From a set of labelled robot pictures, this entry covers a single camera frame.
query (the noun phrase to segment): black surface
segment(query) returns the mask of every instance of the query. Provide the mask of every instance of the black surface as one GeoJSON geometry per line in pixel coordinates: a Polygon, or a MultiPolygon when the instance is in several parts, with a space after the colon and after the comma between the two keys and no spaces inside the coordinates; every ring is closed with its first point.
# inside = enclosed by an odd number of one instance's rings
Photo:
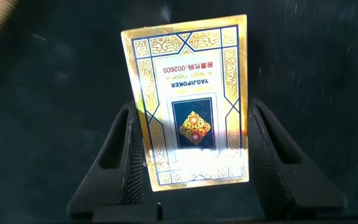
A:
{"type": "MultiPolygon", "coordinates": [[[[358,215],[358,1],[27,0],[0,35],[0,223],[69,220],[65,205],[133,98],[120,31],[236,14],[248,16],[249,95],[358,215]]],[[[240,185],[230,197],[211,189],[152,200],[166,201],[165,219],[260,217],[240,185]]]]}
{"type": "Polygon", "coordinates": [[[111,205],[98,209],[92,221],[96,223],[151,223],[161,220],[161,206],[156,205],[111,205]]]}

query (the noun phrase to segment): number 002605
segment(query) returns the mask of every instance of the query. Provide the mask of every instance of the number 002605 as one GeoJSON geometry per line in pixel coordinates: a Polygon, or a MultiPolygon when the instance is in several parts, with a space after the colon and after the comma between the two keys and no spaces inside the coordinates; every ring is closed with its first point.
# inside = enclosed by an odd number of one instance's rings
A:
{"type": "Polygon", "coordinates": [[[186,67],[184,65],[182,66],[174,66],[174,67],[167,67],[164,68],[163,71],[164,73],[170,73],[170,72],[181,72],[186,70],[186,67]]]}

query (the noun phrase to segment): ornate gold border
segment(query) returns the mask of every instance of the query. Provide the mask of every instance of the ornate gold border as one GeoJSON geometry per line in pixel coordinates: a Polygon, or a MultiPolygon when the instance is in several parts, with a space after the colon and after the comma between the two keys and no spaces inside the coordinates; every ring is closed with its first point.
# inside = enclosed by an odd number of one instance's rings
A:
{"type": "Polygon", "coordinates": [[[148,164],[154,164],[153,152],[150,143],[149,131],[147,129],[147,121],[145,118],[145,106],[142,101],[142,93],[140,90],[139,75],[136,68],[136,60],[134,49],[132,48],[132,39],[139,37],[148,37],[152,35],[171,34],[175,32],[191,31],[197,29],[206,29],[213,27],[222,27],[229,25],[238,25],[239,33],[239,63],[240,63],[240,79],[241,79],[241,135],[242,135],[242,151],[246,154],[246,166],[244,166],[244,176],[233,179],[203,180],[192,184],[175,184],[175,185],[159,185],[157,171],[155,166],[148,166],[150,180],[153,191],[182,189],[186,187],[199,187],[216,184],[229,184],[235,182],[247,182],[249,180],[248,168],[248,138],[247,138],[247,111],[248,111],[248,86],[247,86],[247,16],[229,16],[217,19],[207,19],[193,22],[183,22],[179,24],[169,24],[155,27],[146,27],[140,29],[131,29],[121,32],[122,44],[126,56],[129,78],[131,79],[132,91],[136,107],[139,111],[140,125],[143,135],[145,147],[145,155],[148,164]]]}

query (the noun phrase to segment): card back illustration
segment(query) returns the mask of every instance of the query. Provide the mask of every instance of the card back illustration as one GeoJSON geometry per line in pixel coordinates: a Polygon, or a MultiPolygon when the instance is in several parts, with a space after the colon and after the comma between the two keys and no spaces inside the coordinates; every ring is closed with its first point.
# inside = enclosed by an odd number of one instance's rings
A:
{"type": "Polygon", "coordinates": [[[154,191],[247,182],[246,16],[122,32],[154,191]]]}

